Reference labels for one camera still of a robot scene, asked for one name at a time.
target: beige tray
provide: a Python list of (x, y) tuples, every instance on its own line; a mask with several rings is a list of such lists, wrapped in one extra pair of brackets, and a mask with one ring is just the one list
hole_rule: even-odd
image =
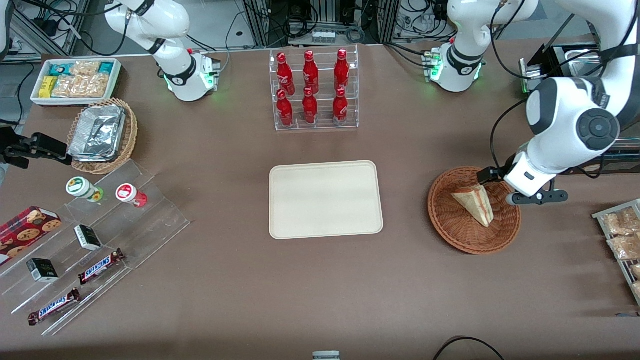
[(271, 170), (269, 233), (274, 239), (376, 234), (382, 227), (378, 172), (371, 161)]

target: clear acrylic shelf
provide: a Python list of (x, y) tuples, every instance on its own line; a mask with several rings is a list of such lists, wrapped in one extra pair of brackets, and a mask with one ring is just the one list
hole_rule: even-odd
[[(152, 178), (145, 169), (129, 160), (96, 183), (104, 190), (100, 202), (91, 203), (76, 198), (60, 208), (57, 213), (63, 226), (23, 251), (20, 258), (14, 259), (11, 267), (3, 269), (4, 272), (0, 274), (2, 298), (12, 314), (23, 317), (24, 325), (28, 326), (30, 313), (65, 296), (71, 289), (78, 288), (82, 297), (80, 303), (69, 305), (34, 326), (42, 331), (42, 335), (56, 334), (187, 227), (189, 221), (164, 197), (151, 181)], [(116, 199), (115, 190), (123, 183), (132, 183), (146, 193), (147, 204), (135, 208)], [(92, 252), (80, 246), (74, 233), (74, 227), (78, 224), (93, 228), (103, 245), (100, 250)], [(126, 258), (93, 281), (80, 285), (78, 274), (117, 248), (121, 248)], [(30, 258), (50, 259), (60, 278), (50, 284), (34, 281), (26, 266)]]
[[(345, 97), (349, 101), (347, 107), (347, 121), (343, 126), (336, 126), (333, 123), (333, 100), (335, 98), (335, 89), (333, 87), (333, 68), (338, 58), (338, 50), (346, 49), (347, 62), (349, 63), (349, 85), (346, 88)], [(302, 69), (305, 66), (305, 51), (308, 49), (288, 48), (272, 50), (269, 54), (269, 76), (271, 79), (271, 102), (273, 103), (273, 118), (276, 130), (320, 130), (320, 129), (345, 129), (358, 127), (359, 119), (359, 74), (360, 67), (358, 61), (357, 46), (328, 46), (313, 47), (314, 59), (318, 65), (320, 77), (320, 91), (316, 94), (318, 103), (318, 118), (314, 125), (309, 125), (304, 120), (304, 112), (302, 108), (302, 99), (304, 98), (303, 89), (305, 82), (302, 75)], [(278, 83), (278, 62), (275, 57), (278, 53), (287, 55), (287, 63), (293, 71), (293, 83), (296, 86), (296, 93), (289, 97), (293, 107), (293, 126), (284, 127), (280, 121), (278, 108), (276, 103), (278, 98), (276, 92), (280, 88)]]

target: small black box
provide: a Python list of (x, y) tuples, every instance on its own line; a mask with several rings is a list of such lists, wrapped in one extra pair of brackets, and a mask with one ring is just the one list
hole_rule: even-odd
[(91, 227), (78, 225), (74, 228), (74, 231), (76, 232), (76, 238), (80, 241), (80, 246), (83, 248), (96, 251), (102, 247), (98, 236), (96, 236), (95, 231), (93, 231)]
[(53, 268), (51, 260), (33, 258), (27, 261), (27, 267), (35, 281), (54, 282), (58, 280), (58, 274)]

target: white robotic arm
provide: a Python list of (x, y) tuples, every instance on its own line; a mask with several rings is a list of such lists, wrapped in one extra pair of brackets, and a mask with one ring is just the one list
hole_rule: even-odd
[(121, 0), (105, 9), (118, 3), (123, 6), (105, 14), (107, 23), (156, 59), (178, 99), (195, 101), (217, 89), (220, 64), (189, 52), (178, 39), (189, 33), (189, 15), (182, 5), (173, 0)]
[[(535, 137), (501, 170), (504, 180), (517, 191), (511, 198), (514, 204), (518, 200), (531, 203), (526, 198), (539, 204), (549, 200), (545, 197), (553, 193), (540, 190), (547, 182), (601, 156), (640, 113), (636, 1), (556, 2), (594, 25), (601, 39), (602, 61), (613, 60), (599, 78), (550, 78), (531, 93), (527, 120)], [(623, 42), (629, 46), (619, 47)], [(489, 172), (479, 173), (480, 182), (491, 177)]]
[(449, 0), (447, 17), (457, 29), (453, 44), (431, 50), (430, 81), (450, 92), (462, 92), (477, 79), (484, 53), (491, 45), (488, 25), (528, 19), (538, 0)]

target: sandwich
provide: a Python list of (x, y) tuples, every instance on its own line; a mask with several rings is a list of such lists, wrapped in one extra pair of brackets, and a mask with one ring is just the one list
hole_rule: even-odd
[(460, 203), (482, 226), (489, 227), (493, 221), (493, 209), (489, 196), (482, 185), (460, 188), (452, 193), (456, 201)]

